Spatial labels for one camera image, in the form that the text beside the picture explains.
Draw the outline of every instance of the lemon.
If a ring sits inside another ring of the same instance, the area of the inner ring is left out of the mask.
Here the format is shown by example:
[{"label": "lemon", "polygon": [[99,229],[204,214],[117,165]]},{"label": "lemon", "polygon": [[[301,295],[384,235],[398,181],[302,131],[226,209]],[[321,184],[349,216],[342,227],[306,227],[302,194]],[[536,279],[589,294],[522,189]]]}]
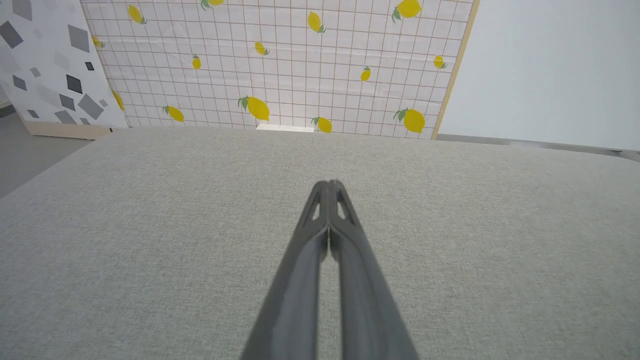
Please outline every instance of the lemon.
[{"label": "lemon", "polygon": [[394,9],[394,13],[391,15],[391,20],[396,22],[396,19],[402,20],[401,17],[414,17],[418,15],[421,10],[422,8],[420,7],[418,0],[403,0],[403,2],[399,3]]},{"label": "lemon", "polygon": [[433,65],[436,65],[438,69],[444,69],[447,67],[447,64],[444,63],[444,59],[442,59],[442,56],[440,55],[436,56],[433,60]]},{"label": "lemon", "polygon": [[269,51],[264,48],[264,45],[262,45],[261,42],[255,42],[255,50],[260,55],[268,55],[269,54]]},{"label": "lemon", "polygon": [[202,8],[206,11],[207,9],[205,9],[205,7],[210,8],[211,5],[213,6],[218,6],[218,5],[222,5],[222,3],[224,3],[224,0],[200,0],[200,6],[202,6]]},{"label": "lemon", "polygon": [[369,80],[369,76],[371,76],[371,69],[368,66],[365,66],[362,75],[360,75],[360,80],[367,81]]},{"label": "lemon", "polygon": [[91,39],[97,48],[102,49],[104,47],[104,42],[101,42],[95,35],[91,35]]},{"label": "lemon", "polygon": [[323,117],[314,117],[313,119],[311,119],[311,121],[315,124],[318,125],[318,129],[320,129],[320,131],[322,131],[323,133],[331,133],[331,122]]},{"label": "lemon", "polygon": [[198,57],[198,55],[194,54],[193,55],[193,68],[198,70],[200,68],[200,66],[202,66],[202,64],[200,63],[200,58]]},{"label": "lemon", "polygon": [[394,119],[398,117],[398,122],[404,120],[404,127],[414,133],[421,133],[424,128],[424,116],[414,109],[404,109],[396,111]]},{"label": "lemon", "polygon": [[318,16],[318,14],[309,12],[309,18],[307,19],[307,21],[309,22],[309,27],[311,28],[311,30],[315,31],[316,33],[324,33],[326,31],[324,25],[322,25],[322,22],[320,21],[320,16]]},{"label": "lemon", "polygon": [[269,108],[262,100],[247,95],[238,99],[238,106],[240,104],[245,110],[248,108],[251,115],[255,116],[256,119],[269,121]]},{"label": "lemon", "polygon": [[174,108],[173,106],[165,106],[164,108],[162,108],[162,110],[165,113],[169,114],[169,116],[171,116],[174,120],[184,122],[184,115],[182,114],[182,112]]},{"label": "lemon", "polygon": [[113,90],[111,92],[113,92],[113,97],[116,98],[116,101],[118,102],[118,106],[120,107],[120,109],[124,111],[124,103],[122,102],[122,98],[120,97],[120,95]]},{"label": "lemon", "polygon": [[138,24],[144,25],[147,23],[147,20],[144,18],[144,16],[140,14],[140,10],[138,10],[138,8],[133,5],[129,5],[129,16],[131,17],[131,20],[137,22]]}]

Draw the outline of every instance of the gray fabric surface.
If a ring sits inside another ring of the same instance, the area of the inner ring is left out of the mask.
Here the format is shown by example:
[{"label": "gray fabric surface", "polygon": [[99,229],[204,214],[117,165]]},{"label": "gray fabric surface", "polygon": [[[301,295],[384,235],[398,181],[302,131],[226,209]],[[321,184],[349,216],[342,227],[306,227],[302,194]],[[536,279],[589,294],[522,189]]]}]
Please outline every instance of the gray fabric surface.
[{"label": "gray fabric surface", "polygon": [[[275,131],[119,131],[0,200],[2,359],[235,359],[340,179],[423,359],[638,359],[640,164]],[[337,265],[319,358],[339,358]]]}]

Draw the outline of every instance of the geometric pattern panel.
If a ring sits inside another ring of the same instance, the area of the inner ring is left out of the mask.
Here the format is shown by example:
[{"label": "geometric pattern panel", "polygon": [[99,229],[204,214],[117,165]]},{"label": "geometric pattern panel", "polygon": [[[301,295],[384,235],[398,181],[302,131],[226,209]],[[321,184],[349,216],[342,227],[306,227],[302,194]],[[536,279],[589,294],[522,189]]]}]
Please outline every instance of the geometric pattern panel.
[{"label": "geometric pattern panel", "polygon": [[0,37],[0,84],[25,119],[128,127],[92,100],[116,102],[78,0],[1,1]]}]

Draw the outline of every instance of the wooden frame edge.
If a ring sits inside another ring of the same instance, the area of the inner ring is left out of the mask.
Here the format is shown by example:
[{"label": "wooden frame edge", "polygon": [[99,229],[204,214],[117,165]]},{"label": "wooden frame edge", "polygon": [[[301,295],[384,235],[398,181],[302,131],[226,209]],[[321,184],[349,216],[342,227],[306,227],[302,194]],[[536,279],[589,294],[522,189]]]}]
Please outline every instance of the wooden frame edge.
[{"label": "wooden frame edge", "polygon": [[458,50],[458,56],[456,57],[457,61],[453,66],[453,71],[451,72],[451,79],[449,80],[449,86],[447,86],[447,91],[444,94],[444,100],[442,101],[442,107],[440,107],[440,112],[438,113],[436,126],[433,128],[433,133],[431,134],[432,140],[436,140],[436,138],[438,137],[440,124],[442,123],[442,118],[444,117],[444,113],[447,110],[449,97],[451,96],[453,85],[455,84],[456,77],[458,76],[458,69],[460,69],[460,64],[462,63],[462,59],[465,55],[465,49],[467,48],[467,42],[469,40],[469,35],[471,34],[471,29],[474,27],[474,21],[476,20],[476,14],[478,13],[479,6],[480,6],[480,0],[474,0],[473,4],[471,5],[471,12],[469,13],[469,20],[467,21],[467,28],[465,29],[465,34],[462,36],[462,42],[460,43],[460,50]]},{"label": "wooden frame edge", "polygon": [[59,122],[39,122],[24,120],[19,111],[18,117],[27,128],[29,134],[34,136],[53,136],[56,138],[76,138],[95,140],[101,136],[112,133],[118,128],[102,127],[97,125],[74,125]]}]

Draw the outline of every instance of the lemon print backdrop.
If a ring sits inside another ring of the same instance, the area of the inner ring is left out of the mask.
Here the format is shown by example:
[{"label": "lemon print backdrop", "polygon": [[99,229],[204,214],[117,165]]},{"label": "lemon print backdrop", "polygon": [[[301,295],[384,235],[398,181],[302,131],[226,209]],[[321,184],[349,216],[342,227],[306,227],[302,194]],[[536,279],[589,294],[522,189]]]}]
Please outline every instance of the lemon print backdrop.
[{"label": "lemon print backdrop", "polygon": [[427,139],[472,0],[81,4],[130,126]]}]

